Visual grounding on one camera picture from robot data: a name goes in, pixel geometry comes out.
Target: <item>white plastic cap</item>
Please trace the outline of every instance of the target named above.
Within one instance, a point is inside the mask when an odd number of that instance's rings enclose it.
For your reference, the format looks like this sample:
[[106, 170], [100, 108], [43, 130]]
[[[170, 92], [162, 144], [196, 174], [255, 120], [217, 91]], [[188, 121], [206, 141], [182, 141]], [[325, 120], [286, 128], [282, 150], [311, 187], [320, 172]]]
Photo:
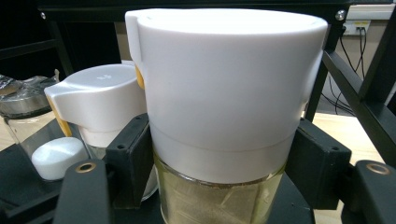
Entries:
[[32, 164], [43, 179], [64, 178], [66, 170], [79, 161], [88, 159], [88, 153], [80, 140], [63, 137], [39, 147], [32, 155]]
[[84, 142], [94, 147], [107, 147], [132, 118], [147, 111], [134, 66], [127, 64], [76, 72], [45, 93], [60, 118], [77, 124]]

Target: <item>yellow liquid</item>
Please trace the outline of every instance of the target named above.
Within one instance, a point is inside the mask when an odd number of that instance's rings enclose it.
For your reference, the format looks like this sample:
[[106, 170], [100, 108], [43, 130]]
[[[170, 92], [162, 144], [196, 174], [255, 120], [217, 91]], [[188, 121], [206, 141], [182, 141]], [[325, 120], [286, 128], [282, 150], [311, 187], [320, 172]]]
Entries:
[[216, 184], [181, 175], [158, 157], [155, 165], [167, 224], [265, 223], [284, 171], [242, 184]]

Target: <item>glass jar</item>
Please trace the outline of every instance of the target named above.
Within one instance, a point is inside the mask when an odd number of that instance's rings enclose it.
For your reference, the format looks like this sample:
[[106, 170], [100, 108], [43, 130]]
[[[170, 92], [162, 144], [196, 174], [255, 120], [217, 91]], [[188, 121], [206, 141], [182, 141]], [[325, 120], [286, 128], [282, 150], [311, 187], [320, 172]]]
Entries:
[[44, 88], [55, 84], [56, 80], [32, 77], [18, 81], [0, 76], [0, 81], [0, 116], [15, 144], [31, 159], [38, 147], [62, 133], [56, 121], [50, 125], [55, 116], [44, 94]]
[[165, 223], [265, 223], [284, 167], [239, 184], [208, 183], [185, 176], [154, 159]]

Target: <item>white pitcher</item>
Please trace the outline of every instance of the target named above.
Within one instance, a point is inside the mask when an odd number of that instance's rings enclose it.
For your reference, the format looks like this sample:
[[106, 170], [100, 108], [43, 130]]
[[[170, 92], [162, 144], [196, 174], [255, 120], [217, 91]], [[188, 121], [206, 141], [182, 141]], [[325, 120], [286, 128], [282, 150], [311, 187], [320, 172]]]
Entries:
[[[92, 158], [102, 159], [122, 129], [147, 112], [145, 93], [137, 85], [134, 70], [126, 64], [95, 66], [45, 89], [65, 135], [71, 134], [68, 122], [76, 124]], [[143, 200], [156, 189], [153, 168]]]
[[322, 56], [323, 19], [248, 9], [125, 16], [156, 153], [176, 171], [242, 183], [281, 167]]

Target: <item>black metal frame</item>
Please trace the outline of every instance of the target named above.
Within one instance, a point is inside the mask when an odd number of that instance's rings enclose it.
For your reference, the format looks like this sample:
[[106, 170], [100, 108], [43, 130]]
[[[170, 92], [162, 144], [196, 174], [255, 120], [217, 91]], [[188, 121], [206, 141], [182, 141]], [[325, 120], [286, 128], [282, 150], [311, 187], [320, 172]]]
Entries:
[[396, 81], [396, 11], [364, 80], [332, 50], [323, 62], [386, 164], [396, 167], [396, 116], [384, 105]]
[[35, 53], [45, 49], [56, 49], [58, 52], [58, 56], [61, 59], [61, 64], [64, 71], [67, 75], [72, 74], [73, 68], [70, 63], [69, 56], [64, 46], [63, 37], [58, 29], [57, 23], [54, 21], [48, 21], [47, 26], [49, 27], [49, 32], [52, 39], [8, 49], [0, 49], [0, 60], [18, 57], [29, 53]]

